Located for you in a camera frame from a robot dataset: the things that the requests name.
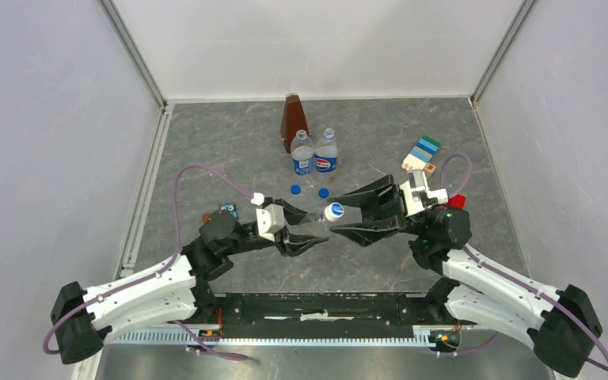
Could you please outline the blue bottle cap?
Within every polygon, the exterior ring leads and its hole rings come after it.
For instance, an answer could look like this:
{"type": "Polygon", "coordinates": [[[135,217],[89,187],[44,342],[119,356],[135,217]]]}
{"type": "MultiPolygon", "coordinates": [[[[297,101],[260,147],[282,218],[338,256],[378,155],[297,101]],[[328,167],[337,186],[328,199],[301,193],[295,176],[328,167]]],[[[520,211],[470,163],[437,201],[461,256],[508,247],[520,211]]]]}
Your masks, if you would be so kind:
{"type": "Polygon", "coordinates": [[[327,188],[321,188],[318,191],[318,195],[319,195],[320,198],[326,199],[326,198],[329,197],[329,190],[327,188]]]}
{"type": "Polygon", "coordinates": [[[291,186],[291,194],[296,196],[296,195],[300,195],[302,192],[301,187],[298,184],[293,184],[291,186]]]}

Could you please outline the white blue Pocari cap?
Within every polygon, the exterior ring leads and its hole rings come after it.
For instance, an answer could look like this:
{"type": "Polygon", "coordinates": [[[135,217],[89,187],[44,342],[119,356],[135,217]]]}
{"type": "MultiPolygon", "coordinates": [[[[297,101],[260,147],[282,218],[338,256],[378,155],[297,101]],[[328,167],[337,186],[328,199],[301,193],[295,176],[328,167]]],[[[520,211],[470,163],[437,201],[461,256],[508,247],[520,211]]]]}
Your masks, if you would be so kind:
{"type": "Polygon", "coordinates": [[[323,217],[328,222],[335,222],[344,216],[344,206],[338,202],[330,203],[323,210],[323,217]]]}

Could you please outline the Pepsi bottle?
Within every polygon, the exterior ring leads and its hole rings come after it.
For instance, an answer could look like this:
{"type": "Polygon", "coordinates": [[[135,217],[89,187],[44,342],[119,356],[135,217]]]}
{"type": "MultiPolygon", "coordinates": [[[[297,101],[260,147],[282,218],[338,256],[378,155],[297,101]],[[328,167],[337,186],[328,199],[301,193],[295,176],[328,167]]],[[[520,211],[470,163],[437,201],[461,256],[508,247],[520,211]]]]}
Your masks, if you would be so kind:
{"type": "Polygon", "coordinates": [[[314,145],[308,132],[298,130],[291,142],[291,158],[294,172],[303,176],[314,169],[314,145]]]}
{"type": "Polygon", "coordinates": [[[336,132],[327,127],[317,140],[314,148],[315,169],[319,173],[331,173],[337,167],[339,150],[336,142],[336,132]]]}

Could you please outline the clear unlabelled plastic bottle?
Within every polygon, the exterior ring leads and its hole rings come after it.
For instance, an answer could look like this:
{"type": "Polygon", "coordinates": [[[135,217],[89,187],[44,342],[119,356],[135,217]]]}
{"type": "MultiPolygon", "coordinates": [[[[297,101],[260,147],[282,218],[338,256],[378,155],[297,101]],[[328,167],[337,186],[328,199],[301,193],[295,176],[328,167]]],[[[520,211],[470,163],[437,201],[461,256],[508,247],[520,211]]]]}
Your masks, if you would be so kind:
{"type": "Polygon", "coordinates": [[[332,219],[328,218],[326,210],[320,209],[304,216],[298,224],[298,228],[304,234],[327,236],[332,222],[332,219]]]}

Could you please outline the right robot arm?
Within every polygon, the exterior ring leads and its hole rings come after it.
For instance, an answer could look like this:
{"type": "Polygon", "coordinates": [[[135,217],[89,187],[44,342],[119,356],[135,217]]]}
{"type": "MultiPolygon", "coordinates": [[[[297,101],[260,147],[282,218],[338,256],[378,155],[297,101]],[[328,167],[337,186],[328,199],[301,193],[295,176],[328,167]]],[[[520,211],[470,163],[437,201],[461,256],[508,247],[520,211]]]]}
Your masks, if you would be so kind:
{"type": "Polygon", "coordinates": [[[433,190],[420,171],[397,184],[387,175],[336,202],[360,210],[361,221],[334,232],[366,247],[410,234],[415,262],[439,275],[425,310],[436,323],[469,321],[509,336],[547,367],[574,378],[601,348],[602,325],[587,293],[559,289],[520,275],[469,244],[470,216],[444,189],[433,190]]]}

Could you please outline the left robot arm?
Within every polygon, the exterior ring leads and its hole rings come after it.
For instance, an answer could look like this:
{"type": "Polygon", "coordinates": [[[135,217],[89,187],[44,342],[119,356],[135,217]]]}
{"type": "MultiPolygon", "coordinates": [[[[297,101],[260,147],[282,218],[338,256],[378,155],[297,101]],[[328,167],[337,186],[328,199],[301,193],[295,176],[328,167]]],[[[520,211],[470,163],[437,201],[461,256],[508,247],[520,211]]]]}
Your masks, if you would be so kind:
{"type": "Polygon", "coordinates": [[[216,211],[199,228],[199,237],[167,260],[99,286],[65,285],[51,311],[53,328],[44,339],[44,351],[72,364],[141,328],[190,318],[213,321],[220,305],[209,282],[232,268],[230,256],[275,247],[296,257],[328,239],[293,234],[290,227],[325,230],[343,215],[337,202],[307,213],[281,199],[268,199],[256,209],[253,222],[241,223],[227,210],[216,211]]]}

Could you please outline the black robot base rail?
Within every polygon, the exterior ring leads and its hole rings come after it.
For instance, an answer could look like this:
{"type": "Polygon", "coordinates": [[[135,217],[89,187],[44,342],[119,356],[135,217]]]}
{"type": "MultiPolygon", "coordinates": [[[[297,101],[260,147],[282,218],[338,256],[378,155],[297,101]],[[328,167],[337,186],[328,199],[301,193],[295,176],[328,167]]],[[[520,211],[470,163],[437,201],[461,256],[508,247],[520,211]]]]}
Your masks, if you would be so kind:
{"type": "Polygon", "coordinates": [[[444,306],[444,280],[427,292],[198,293],[181,324],[204,343],[443,348],[470,321],[444,306]]]}

